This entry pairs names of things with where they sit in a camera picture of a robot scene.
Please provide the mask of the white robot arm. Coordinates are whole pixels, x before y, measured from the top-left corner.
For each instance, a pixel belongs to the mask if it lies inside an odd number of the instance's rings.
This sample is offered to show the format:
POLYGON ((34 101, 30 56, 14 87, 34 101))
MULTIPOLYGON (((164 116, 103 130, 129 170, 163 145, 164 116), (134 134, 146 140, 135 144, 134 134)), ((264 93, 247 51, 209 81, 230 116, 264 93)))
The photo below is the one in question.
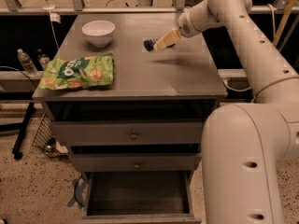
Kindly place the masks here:
POLYGON ((252 89, 251 103, 217 108, 202 133, 206 224, 284 224, 277 163, 298 154, 299 76, 249 16, 251 0, 204 0, 162 36, 226 28, 252 89))

